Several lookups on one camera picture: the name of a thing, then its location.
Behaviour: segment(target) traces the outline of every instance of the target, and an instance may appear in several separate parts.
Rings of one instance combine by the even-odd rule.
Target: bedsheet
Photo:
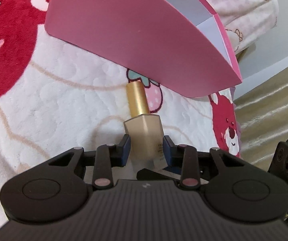
[[[199,151],[220,146],[238,155],[230,89],[187,99],[50,37],[43,27],[48,1],[0,0],[0,188],[16,174],[74,146],[93,150],[117,143],[124,134],[123,121],[130,118],[125,85],[136,80],[144,84],[150,111],[160,115],[164,133],[176,144],[193,145]],[[214,0],[209,2],[219,9]],[[233,24],[239,15],[237,8],[234,16],[220,14],[232,20],[224,23],[239,36],[236,52],[248,37],[246,30],[244,36],[242,31],[238,34],[239,27]],[[269,28],[267,18],[262,20]],[[131,162],[114,168],[113,176],[134,178]],[[86,180],[91,180],[91,169]],[[0,226],[6,221],[0,205]]]
[[[277,0],[207,0],[224,24],[235,53],[277,25]]]

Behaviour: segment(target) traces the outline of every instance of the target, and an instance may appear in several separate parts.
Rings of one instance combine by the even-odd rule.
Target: bear face
[[[33,3],[0,0],[0,96],[20,78],[34,52],[37,26],[44,23],[46,10]]]
[[[213,131],[219,147],[232,155],[238,155],[237,127],[233,104],[218,92],[209,96],[213,113]]]

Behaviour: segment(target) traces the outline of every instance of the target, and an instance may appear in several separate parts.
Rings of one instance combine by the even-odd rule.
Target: pink box
[[[186,97],[242,82],[206,0],[50,0],[45,29]]]

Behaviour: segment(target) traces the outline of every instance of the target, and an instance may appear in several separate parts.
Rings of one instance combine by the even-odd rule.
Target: bear pattern blanket
[[[188,99],[53,38],[43,25],[48,2],[0,0],[0,188],[74,146],[88,151],[119,142],[130,118],[125,85],[131,81],[144,84],[151,113],[176,144],[239,154],[229,89]],[[113,175],[134,178],[131,163]],[[0,205],[0,226],[6,221]]]

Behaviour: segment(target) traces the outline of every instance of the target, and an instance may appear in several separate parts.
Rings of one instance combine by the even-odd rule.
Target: gold satin fabric
[[[288,139],[288,67],[236,99],[244,160],[267,170],[279,141]]]

